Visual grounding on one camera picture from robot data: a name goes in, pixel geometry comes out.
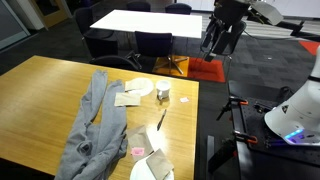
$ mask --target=pen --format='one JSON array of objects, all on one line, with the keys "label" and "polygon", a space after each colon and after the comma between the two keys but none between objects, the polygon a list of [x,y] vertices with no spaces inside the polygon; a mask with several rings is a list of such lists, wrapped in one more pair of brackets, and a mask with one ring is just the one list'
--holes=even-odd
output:
[{"label": "pen", "polygon": [[163,121],[163,118],[164,118],[164,116],[166,115],[166,113],[167,113],[167,109],[165,109],[164,112],[163,112],[163,114],[162,114],[162,117],[161,117],[161,119],[160,119],[160,121],[159,121],[159,123],[158,123],[158,126],[157,126],[157,131],[159,131],[159,129],[160,129],[160,127],[161,127],[161,124],[162,124],[162,121]]}]

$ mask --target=white cup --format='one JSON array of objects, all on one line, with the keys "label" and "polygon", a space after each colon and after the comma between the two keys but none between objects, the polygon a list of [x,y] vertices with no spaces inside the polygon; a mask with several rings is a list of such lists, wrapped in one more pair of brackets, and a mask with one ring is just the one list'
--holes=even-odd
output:
[{"label": "white cup", "polygon": [[171,88],[171,84],[169,81],[167,80],[158,81],[156,84],[156,88],[157,88],[157,96],[160,100],[169,97],[169,91]]}]

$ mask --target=gray sweater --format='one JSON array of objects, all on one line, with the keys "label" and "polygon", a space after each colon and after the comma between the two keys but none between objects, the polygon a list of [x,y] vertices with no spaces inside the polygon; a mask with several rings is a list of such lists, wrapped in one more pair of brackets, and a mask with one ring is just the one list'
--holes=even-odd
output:
[{"label": "gray sweater", "polygon": [[[115,107],[115,95],[124,92],[121,81],[107,87],[107,73],[92,75],[66,142],[56,180],[107,179],[112,162],[126,153],[126,107]],[[102,102],[102,119],[92,124]]]}]

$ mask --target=blue light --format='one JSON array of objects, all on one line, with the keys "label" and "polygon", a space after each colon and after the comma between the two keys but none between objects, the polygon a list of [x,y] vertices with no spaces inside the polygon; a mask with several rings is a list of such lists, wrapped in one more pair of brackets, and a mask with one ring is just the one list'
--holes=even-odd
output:
[{"label": "blue light", "polygon": [[286,135],[284,138],[289,139],[289,138],[291,138],[292,136],[295,136],[295,135],[301,133],[302,131],[303,131],[303,129],[298,129],[298,130],[296,130],[296,131],[294,131],[294,132]]}]

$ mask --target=white table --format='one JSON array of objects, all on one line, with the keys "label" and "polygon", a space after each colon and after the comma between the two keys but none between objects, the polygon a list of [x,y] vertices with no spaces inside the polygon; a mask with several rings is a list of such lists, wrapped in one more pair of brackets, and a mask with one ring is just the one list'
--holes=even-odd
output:
[{"label": "white table", "polygon": [[125,32],[172,33],[178,37],[201,38],[202,16],[113,10],[90,27]]}]

